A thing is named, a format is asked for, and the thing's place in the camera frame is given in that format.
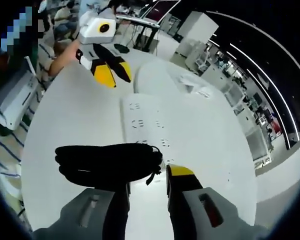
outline black ceiling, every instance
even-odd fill
[[[184,21],[192,11],[205,12],[219,25],[216,36],[211,39],[224,52],[232,53],[243,70],[250,69],[256,77],[259,74],[267,79],[230,43],[246,53],[266,72],[283,95],[300,131],[300,69],[297,65],[275,42],[253,27],[206,12],[226,14],[255,25],[282,44],[300,64],[300,4],[277,0],[181,0],[171,13]],[[281,114],[287,132],[294,133],[291,118],[278,92],[270,87],[268,93]]]

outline white wall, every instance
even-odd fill
[[[218,24],[201,12],[199,19],[193,24],[186,37],[206,44],[218,27]]]
[[[192,11],[190,15],[186,18],[182,26],[179,28],[177,34],[181,35],[182,37],[187,36],[188,32],[192,28],[192,26],[196,23],[199,19],[202,12]]]

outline monitor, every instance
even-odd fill
[[[258,93],[255,93],[253,95],[253,98],[255,99],[256,103],[260,106],[262,104],[262,99]]]
[[[181,0],[159,0],[151,10],[144,15],[144,18],[159,24],[180,1]]]

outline laboratory room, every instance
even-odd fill
[[[300,233],[296,3],[23,7],[0,34],[6,232],[34,240]]]

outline pixelated blur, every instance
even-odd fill
[[[13,25],[7,26],[6,33],[1,37],[1,49],[9,52],[9,46],[15,45],[20,35],[26,32],[26,27],[31,27],[33,22],[33,8],[26,6],[24,12],[20,12],[19,18],[13,20]]]

